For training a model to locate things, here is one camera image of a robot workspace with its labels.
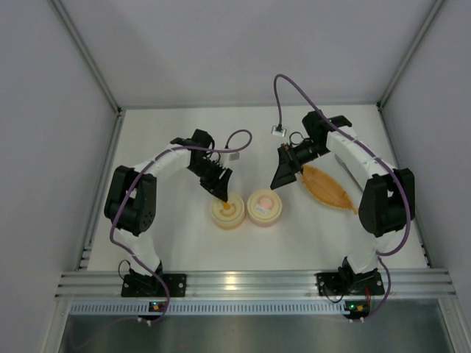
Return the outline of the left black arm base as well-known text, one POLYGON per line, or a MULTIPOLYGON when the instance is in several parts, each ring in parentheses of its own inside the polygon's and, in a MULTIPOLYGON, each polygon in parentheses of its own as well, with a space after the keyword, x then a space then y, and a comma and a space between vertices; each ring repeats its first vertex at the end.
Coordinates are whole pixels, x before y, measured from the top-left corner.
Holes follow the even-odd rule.
MULTIPOLYGON (((170 297, 185 297, 187 275, 183 273, 164 273, 161 277, 169 290, 170 297)), ((150 298, 165 297, 163 285, 154 277, 132 272, 124 276, 121 297, 150 298)))

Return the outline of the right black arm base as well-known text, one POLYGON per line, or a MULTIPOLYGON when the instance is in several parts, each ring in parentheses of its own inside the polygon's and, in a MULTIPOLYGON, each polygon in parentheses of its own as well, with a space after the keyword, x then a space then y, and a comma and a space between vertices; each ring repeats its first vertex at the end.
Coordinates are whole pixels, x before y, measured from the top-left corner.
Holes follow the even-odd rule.
POLYGON ((330 298, 334 296, 381 296, 386 291, 377 270, 365 274, 351 274, 346 271, 320 272, 315 275, 319 293, 330 298))

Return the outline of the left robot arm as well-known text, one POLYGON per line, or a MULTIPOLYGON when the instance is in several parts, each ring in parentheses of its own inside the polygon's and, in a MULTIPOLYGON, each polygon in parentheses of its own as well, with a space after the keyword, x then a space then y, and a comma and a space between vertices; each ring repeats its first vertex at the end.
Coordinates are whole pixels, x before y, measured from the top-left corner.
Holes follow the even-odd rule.
POLYGON ((199 177, 200 185, 209 194, 225 202, 232 171, 211 156, 228 153, 229 148, 216 149, 213 138, 198 129, 190 138, 173 139, 151 160, 132 167, 120 165, 113 172, 104 215, 111 222, 111 243, 129 258, 123 297, 165 296, 168 290, 162 261, 148 233, 157 212, 159 183, 188 169, 199 177))

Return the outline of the cream lid pink knob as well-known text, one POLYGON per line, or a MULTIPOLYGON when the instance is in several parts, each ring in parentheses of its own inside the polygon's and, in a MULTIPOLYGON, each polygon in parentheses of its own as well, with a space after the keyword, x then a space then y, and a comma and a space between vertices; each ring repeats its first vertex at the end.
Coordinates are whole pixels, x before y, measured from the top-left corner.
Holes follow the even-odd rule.
POLYGON ((282 210, 282 201, 273 190, 257 190, 247 200, 248 215, 258 218, 279 218, 282 210))

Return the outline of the cream lid orange knob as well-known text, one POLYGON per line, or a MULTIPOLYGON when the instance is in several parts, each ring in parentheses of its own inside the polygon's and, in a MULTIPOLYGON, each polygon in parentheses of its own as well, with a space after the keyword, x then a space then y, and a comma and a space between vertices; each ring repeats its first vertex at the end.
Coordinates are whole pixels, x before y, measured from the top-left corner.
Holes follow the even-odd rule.
POLYGON ((223 202, 214 199, 210 204, 210 215, 212 213, 232 214, 245 213, 245 204, 243 199, 237 193, 228 193, 228 201, 223 202))

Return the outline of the metal tongs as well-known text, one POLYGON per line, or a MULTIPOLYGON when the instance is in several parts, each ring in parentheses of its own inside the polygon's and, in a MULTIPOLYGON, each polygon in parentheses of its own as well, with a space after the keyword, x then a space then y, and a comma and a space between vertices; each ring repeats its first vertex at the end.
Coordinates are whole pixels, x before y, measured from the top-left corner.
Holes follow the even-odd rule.
POLYGON ((335 158, 336 158, 337 163, 345 170, 345 172, 349 175, 351 180, 354 181, 357 188, 363 191, 364 186, 360 183, 360 180, 357 178, 357 176, 352 173, 352 171, 347 167, 345 162, 337 154, 335 155, 335 158))

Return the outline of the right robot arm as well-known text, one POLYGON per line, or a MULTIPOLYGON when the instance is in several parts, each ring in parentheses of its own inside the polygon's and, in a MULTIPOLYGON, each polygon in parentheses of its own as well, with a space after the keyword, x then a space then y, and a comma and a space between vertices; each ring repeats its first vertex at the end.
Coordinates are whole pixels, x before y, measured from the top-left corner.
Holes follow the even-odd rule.
POLYGON ((415 217, 415 177, 408 168, 396 168, 376 155, 363 142, 343 115, 326 118, 309 112, 302 125, 307 134, 300 143, 283 143, 277 148, 278 166, 272 190, 302 178, 311 193, 333 194, 332 187, 313 180, 308 164, 333 154, 361 189, 357 215, 366 232, 344 258, 339 273, 346 282, 370 278, 379 259, 396 255, 405 246, 415 217))

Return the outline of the yellow lunch bowl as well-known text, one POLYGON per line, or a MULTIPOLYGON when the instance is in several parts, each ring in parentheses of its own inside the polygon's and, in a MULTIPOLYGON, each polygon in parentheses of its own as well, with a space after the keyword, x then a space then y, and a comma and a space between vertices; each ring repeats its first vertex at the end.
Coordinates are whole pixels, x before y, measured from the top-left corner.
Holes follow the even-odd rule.
POLYGON ((212 213, 211 218, 214 224, 224 230, 231 230, 239 227, 245 219, 245 213, 232 213, 222 214, 222 213, 212 213))

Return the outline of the pink lunch bowl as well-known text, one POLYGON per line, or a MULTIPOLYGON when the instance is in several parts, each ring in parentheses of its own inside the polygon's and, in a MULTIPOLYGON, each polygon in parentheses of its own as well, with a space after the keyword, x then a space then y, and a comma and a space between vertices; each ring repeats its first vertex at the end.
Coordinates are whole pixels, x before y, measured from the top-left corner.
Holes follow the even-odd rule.
POLYGON ((278 217, 274 218, 258 218, 253 215, 249 215, 250 221, 257 227, 271 227, 275 225, 278 221, 278 217))

